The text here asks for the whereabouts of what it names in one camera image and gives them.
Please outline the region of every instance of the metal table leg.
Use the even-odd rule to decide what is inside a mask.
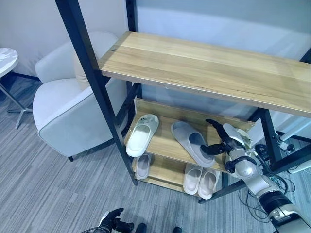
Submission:
[[[20,102],[17,101],[17,99],[14,98],[14,96],[12,96],[6,89],[5,87],[0,84],[0,90],[11,99],[11,101],[13,101],[18,107],[20,107],[20,109],[14,109],[14,110],[8,110],[8,113],[19,113],[16,125],[15,125],[15,129],[17,130],[21,121],[21,118],[23,117],[24,113],[32,113],[33,110],[30,108],[26,108],[23,105],[21,105]]]

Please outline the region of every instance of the robotic arm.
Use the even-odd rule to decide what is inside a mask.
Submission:
[[[241,136],[229,124],[221,125],[215,120],[206,119],[221,138],[220,144],[201,145],[201,150],[210,155],[226,152],[230,160],[225,164],[229,173],[242,179],[250,192],[259,200],[277,233],[311,233],[311,224],[303,218],[300,211],[281,192],[279,187],[265,176],[256,161],[246,156]]]

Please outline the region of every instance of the white wall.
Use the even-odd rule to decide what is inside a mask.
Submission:
[[[294,60],[311,46],[311,0],[137,0],[138,29]],[[144,98],[247,119],[254,107],[143,87]],[[290,116],[277,114],[275,122]],[[302,136],[311,137],[311,127]]]
[[[88,31],[121,36],[127,30],[123,0],[79,0]],[[15,72],[35,75],[35,63],[69,41],[54,0],[0,1],[0,46],[18,52]]]

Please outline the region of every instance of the gray slipper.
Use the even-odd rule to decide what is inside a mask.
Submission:
[[[207,145],[201,133],[196,131],[190,124],[183,121],[172,124],[171,131],[175,139],[199,166],[213,166],[215,163],[214,156],[208,155],[200,149],[201,145]]]

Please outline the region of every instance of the white slipper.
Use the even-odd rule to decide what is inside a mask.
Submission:
[[[239,133],[239,135],[243,139],[243,142],[245,144],[246,149],[251,149],[252,144],[253,144],[253,140],[250,138],[248,133],[245,132],[244,130],[241,130],[241,129],[236,129],[236,131]]]
[[[137,158],[136,162],[136,176],[138,179],[143,180],[148,177],[150,167],[151,155],[143,154]]]
[[[153,114],[142,116],[137,122],[126,146],[126,153],[132,157],[141,156],[159,126],[159,119]]]
[[[183,121],[172,124],[171,131],[175,139],[199,166],[213,166],[215,163],[214,156],[208,155],[200,149],[201,145],[207,145],[201,133],[196,131],[190,124]]]
[[[185,169],[183,187],[186,193],[194,195],[199,188],[202,167],[194,164],[187,164]]]
[[[198,188],[198,194],[200,197],[207,200],[213,196],[213,193],[216,191],[216,184],[218,182],[219,176],[219,171],[210,168],[203,169]]]
[[[226,131],[226,133],[231,137],[232,139],[237,140],[244,146],[244,141],[241,137],[241,135],[237,132],[237,130],[230,124],[225,123],[223,124],[223,128]]]

